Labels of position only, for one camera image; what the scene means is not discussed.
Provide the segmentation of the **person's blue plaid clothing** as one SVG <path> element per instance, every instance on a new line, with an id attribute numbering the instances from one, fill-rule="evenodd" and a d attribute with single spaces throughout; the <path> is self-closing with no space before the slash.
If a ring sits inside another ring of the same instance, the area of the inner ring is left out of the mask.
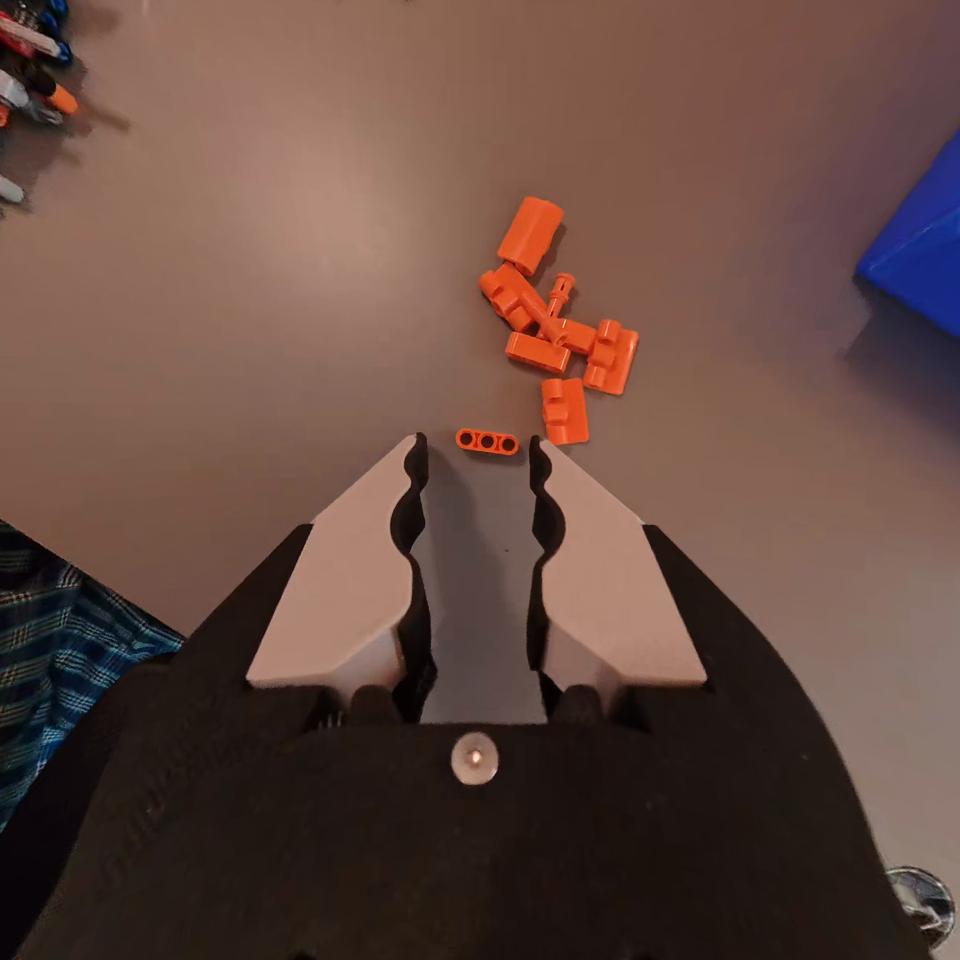
<path id="1" fill-rule="evenodd" d="M 130 669 L 186 642 L 1 522 L 1 828 L 80 721 Z"/>

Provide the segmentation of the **pile of orange lego pieces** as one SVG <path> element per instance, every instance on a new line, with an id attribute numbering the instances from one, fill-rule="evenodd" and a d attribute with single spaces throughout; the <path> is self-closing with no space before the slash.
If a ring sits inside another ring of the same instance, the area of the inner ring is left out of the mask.
<path id="1" fill-rule="evenodd" d="M 499 243 L 498 266 L 481 274 L 478 289 L 509 329 L 507 360 L 546 375 L 539 390 L 547 440 L 570 447 L 590 439 L 588 392 L 624 394 L 640 334 L 611 318 L 590 324 L 566 316 L 576 286 L 569 272 L 556 274 L 547 295 L 537 291 L 535 274 L 562 222 L 556 203 L 523 198 Z"/>

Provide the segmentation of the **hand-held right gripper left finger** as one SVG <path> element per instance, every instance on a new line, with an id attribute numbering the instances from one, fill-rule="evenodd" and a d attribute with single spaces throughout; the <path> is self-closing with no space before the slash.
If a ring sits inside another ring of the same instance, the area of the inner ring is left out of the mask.
<path id="1" fill-rule="evenodd" d="M 386 690 L 421 720 L 437 678 L 413 546 L 426 528 L 426 436 L 402 439 L 313 520 L 246 671 L 256 689 L 326 690 L 341 708 Z"/>

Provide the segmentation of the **shiny round metal object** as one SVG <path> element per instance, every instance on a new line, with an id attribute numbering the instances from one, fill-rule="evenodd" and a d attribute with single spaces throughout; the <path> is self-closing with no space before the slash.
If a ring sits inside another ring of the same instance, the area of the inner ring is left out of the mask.
<path id="1" fill-rule="evenodd" d="M 930 953 L 954 933 L 957 905 L 950 888 L 934 873 L 915 866 L 894 866 L 885 875 L 903 910 Z"/>

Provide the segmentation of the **colourful lego model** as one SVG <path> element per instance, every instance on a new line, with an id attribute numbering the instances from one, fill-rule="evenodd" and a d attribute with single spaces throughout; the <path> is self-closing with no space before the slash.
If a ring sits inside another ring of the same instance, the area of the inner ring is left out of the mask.
<path id="1" fill-rule="evenodd" d="M 52 69 L 74 66 L 64 37 L 67 2 L 1 3 L 1 149 L 8 146 L 15 116 L 35 124 L 64 126 L 80 109 L 76 96 Z"/>

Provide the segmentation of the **blue plastic box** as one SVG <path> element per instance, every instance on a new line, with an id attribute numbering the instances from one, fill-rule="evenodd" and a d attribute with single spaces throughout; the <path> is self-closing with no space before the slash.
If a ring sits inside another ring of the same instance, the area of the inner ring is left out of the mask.
<path id="1" fill-rule="evenodd" d="M 860 257 L 854 274 L 959 337 L 958 133 Z"/>

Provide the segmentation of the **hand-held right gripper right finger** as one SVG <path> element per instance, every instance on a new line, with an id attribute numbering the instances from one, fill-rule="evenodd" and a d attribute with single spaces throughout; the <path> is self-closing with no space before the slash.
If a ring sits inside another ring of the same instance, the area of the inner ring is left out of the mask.
<path id="1" fill-rule="evenodd" d="M 529 448 L 534 563 L 526 654 L 545 714 L 583 688 L 602 718 L 633 690 L 708 674 L 642 520 L 545 438 Z"/>

